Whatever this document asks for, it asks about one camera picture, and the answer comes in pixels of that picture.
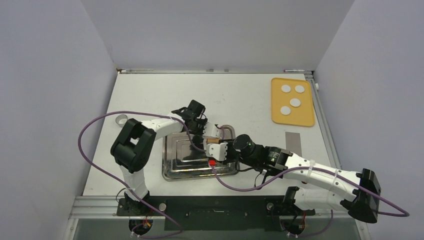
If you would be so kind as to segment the stainless steel tray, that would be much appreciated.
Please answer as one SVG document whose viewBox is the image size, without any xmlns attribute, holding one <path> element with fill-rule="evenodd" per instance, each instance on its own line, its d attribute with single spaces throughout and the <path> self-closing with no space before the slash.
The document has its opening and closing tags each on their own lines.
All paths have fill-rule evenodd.
<svg viewBox="0 0 424 240">
<path fill-rule="evenodd" d="M 193 149 L 185 132 L 172 133 L 163 138 L 162 177 L 167 181 L 210 178 L 214 176 L 208 158 Z"/>
</svg>

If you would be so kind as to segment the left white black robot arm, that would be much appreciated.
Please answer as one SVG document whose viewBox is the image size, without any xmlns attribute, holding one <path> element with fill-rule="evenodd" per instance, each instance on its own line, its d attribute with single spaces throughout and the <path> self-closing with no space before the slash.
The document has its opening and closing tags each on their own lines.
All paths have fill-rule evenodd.
<svg viewBox="0 0 424 240">
<path fill-rule="evenodd" d="M 144 167 L 155 141 L 180 132 L 202 135 L 208 121 L 202 118 L 205 111 L 206 107 L 193 99 L 188 106 L 175 109 L 168 115 L 148 113 L 153 119 L 139 121 L 129 118 L 123 125 L 110 153 L 123 173 L 127 185 L 124 197 L 136 215 L 145 214 L 149 208 Z"/>
</svg>

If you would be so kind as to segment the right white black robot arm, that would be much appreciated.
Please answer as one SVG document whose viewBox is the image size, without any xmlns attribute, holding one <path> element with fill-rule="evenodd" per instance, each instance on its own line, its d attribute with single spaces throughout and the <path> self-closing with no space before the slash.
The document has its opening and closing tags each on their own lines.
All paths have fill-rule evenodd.
<svg viewBox="0 0 424 240">
<path fill-rule="evenodd" d="M 381 186 L 370 169 L 356 172 L 332 168 L 287 149 L 256 144 L 247 134 L 228 140 L 227 146 L 228 159 L 264 172 L 266 177 L 278 176 L 314 187 L 287 189 L 282 207 L 289 214 L 299 210 L 337 210 L 365 223 L 378 221 Z"/>
</svg>

